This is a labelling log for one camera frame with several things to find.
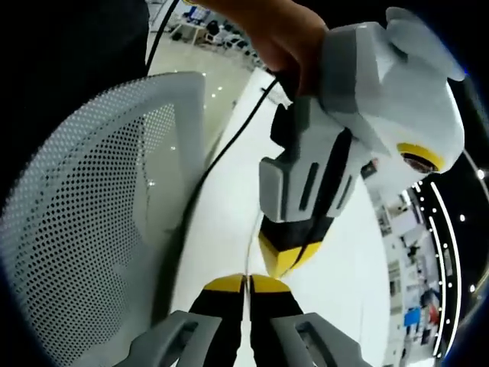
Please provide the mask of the person's left hand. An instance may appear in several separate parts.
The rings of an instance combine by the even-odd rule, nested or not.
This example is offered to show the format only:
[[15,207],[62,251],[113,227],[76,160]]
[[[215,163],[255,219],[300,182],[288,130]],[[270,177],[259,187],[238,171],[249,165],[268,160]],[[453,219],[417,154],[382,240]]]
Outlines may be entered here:
[[232,11],[270,70],[291,73],[300,95],[316,91],[327,27],[314,11],[293,1],[236,1]]

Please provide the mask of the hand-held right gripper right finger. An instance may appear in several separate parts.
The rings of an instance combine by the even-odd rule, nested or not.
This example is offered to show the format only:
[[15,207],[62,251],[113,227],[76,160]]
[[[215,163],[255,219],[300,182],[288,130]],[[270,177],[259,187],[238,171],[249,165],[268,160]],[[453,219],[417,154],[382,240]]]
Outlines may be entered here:
[[250,276],[251,348],[258,366],[368,366],[360,344],[317,313],[304,313],[289,287]]

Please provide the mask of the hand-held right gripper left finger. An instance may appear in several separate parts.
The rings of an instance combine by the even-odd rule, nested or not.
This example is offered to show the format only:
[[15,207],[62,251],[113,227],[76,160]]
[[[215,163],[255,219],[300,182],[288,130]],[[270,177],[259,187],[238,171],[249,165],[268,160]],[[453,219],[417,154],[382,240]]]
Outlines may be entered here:
[[204,286],[190,310],[176,310],[131,343],[126,366],[232,366],[241,345],[245,276]]

